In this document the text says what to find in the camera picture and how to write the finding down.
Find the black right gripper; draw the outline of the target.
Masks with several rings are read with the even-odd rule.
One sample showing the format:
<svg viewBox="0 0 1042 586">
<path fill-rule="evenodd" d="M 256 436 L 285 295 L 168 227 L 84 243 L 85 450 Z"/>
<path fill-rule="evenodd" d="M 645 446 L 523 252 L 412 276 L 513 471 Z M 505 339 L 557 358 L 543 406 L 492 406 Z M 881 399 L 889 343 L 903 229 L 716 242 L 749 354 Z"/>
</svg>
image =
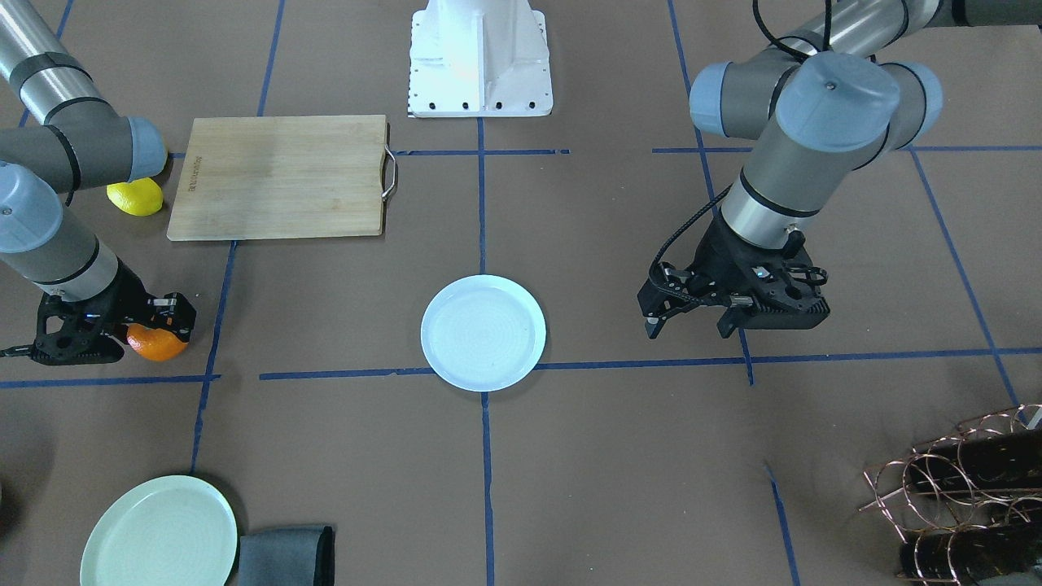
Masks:
<svg viewBox="0 0 1042 586">
<path fill-rule="evenodd" d="M 48 366 L 119 362 L 125 356 L 126 329 L 131 323 L 168 331 L 187 343 L 196 317 L 196 308 L 182 293 L 153 296 L 134 271 L 118 260 L 114 280 L 88 300 L 42 297 L 33 360 Z"/>
</svg>

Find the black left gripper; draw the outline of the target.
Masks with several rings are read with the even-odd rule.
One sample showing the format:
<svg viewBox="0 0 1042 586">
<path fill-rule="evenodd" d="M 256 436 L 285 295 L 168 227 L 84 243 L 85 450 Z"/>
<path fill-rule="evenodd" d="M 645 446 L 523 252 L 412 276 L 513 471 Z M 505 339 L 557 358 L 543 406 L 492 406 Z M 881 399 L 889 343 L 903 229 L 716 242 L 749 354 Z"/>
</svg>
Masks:
<svg viewBox="0 0 1042 586">
<path fill-rule="evenodd" d="M 826 271 L 812 263 L 800 230 L 778 250 L 755 247 L 716 216 L 688 270 L 654 262 L 637 293 L 648 339 L 666 322 L 706 301 L 725 312 L 716 326 L 722 339 L 736 329 L 814 329 L 829 315 L 821 288 Z"/>
</svg>

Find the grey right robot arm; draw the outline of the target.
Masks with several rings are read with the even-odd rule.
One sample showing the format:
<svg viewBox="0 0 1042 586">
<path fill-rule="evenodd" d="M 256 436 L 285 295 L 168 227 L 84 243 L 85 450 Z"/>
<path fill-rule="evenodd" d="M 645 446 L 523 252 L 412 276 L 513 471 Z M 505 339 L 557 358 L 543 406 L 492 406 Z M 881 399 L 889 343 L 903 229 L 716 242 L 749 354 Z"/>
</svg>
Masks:
<svg viewBox="0 0 1042 586">
<path fill-rule="evenodd" d="M 2 350 L 42 365 L 122 359 L 131 329 L 187 343 L 196 310 L 150 294 L 68 207 L 79 190 L 152 181 L 168 152 L 141 116 L 121 116 L 28 1 L 1 7 L 2 79 L 38 125 L 2 131 L 2 260 L 42 291 L 36 337 Z"/>
</svg>

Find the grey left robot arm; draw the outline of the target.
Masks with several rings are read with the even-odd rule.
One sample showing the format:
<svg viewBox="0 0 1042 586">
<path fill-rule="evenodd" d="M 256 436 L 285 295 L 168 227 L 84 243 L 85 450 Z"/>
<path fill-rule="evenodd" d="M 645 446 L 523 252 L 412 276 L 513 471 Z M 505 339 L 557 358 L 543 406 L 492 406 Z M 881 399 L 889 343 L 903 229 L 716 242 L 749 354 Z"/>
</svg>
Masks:
<svg viewBox="0 0 1042 586">
<path fill-rule="evenodd" d="M 720 307 L 717 329 L 814 329 L 830 315 L 829 279 L 805 231 L 848 174 L 908 147 L 938 120 L 931 68 L 875 63 L 924 28 L 1037 25 L 1038 1 L 841 1 L 774 36 L 746 62 L 714 63 L 689 92 L 696 129 L 753 141 L 739 175 L 693 215 L 711 215 L 689 266 L 659 251 L 637 293 L 647 336 L 696 308 Z"/>
</svg>

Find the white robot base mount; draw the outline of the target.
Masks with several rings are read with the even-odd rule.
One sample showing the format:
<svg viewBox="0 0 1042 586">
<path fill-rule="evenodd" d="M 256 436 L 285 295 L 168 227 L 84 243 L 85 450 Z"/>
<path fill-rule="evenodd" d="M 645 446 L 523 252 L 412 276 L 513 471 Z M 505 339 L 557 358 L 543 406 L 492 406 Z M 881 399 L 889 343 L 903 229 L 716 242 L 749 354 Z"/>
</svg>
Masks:
<svg viewBox="0 0 1042 586">
<path fill-rule="evenodd" d="M 528 1 L 429 1 L 410 20 L 407 115 L 519 118 L 554 109 L 547 23 Z"/>
</svg>

